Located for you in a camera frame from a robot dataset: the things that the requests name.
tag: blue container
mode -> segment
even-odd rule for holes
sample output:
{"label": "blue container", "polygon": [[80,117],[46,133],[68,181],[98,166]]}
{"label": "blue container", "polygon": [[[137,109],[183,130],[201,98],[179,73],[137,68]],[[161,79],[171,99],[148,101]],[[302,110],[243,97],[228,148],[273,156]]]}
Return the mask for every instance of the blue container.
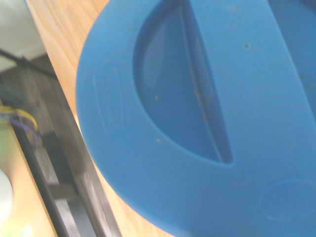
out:
{"label": "blue container", "polygon": [[316,237],[316,3],[111,0],[77,109],[118,195],[178,237]]}

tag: embossed logo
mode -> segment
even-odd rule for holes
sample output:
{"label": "embossed logo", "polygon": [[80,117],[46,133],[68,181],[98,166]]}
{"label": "embossed logo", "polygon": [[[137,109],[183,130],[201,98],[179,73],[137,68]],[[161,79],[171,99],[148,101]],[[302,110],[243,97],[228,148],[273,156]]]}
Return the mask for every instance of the embossed logo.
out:
{"label": "embossed logo", "polygon": [[102,126],[110,134],[123,129],[122,91],[112,55],[106,53],[99,58],[94,71],[94,92]]}

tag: dark floor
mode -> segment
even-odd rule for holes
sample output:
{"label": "dark floor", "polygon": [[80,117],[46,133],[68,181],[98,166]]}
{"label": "dark floor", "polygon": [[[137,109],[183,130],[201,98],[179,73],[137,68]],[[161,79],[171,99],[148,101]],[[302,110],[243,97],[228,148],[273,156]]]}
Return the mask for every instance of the dark floor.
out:
{"label": "dark floor", "polygon": [[[47,55],[33,62],[53,72]],[[0,73],[0,81],[26,98],[22,108],[38,123],[39,144],[33,148],[47,185],[73,186],[78,193],[79,198],[55,198],[68,236],[119,237],[104,192],[96,192],[101,183],[59,82],[19,67]]]}

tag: wooden surface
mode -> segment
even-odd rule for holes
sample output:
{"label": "wooden surface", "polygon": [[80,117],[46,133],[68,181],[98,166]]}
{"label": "wooden surface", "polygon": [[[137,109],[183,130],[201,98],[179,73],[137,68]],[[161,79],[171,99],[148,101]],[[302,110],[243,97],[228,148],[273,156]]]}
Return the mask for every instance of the wooden surface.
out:
{"label": "wooden surface", "polygon": [[20,236],[23,228],[28,227],[32,229],[34,237],[56,237],[16,136],[11,126],[4,124],[3,120],[0,122],[0,169],[9,178],[14,193],[13,210],[2,226],[0,236]]}
{"label": "wooden surface", "polygon": [[[108,0],[27,0],[72,112],[76,71],[85,38]],[[98,172],[123,237],[170,237],[120,199]]]}

